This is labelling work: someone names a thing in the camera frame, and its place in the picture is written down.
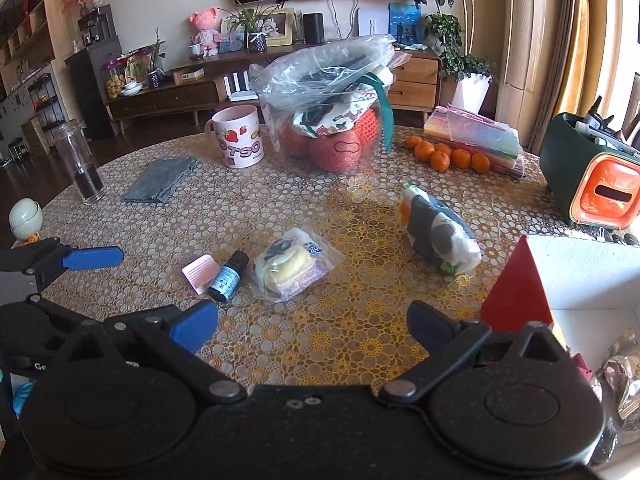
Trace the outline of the blue gloved hand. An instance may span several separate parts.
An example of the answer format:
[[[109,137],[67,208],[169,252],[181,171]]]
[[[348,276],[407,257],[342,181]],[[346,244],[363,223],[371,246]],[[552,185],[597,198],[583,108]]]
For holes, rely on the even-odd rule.
[[[35,384],[36,382],[34,380],[25,382],[23,385],[20,385],[13,393],[13,409],[17,418],[20,418],[22,416],[26,400],[32,393],[32,388],[34,388]]]

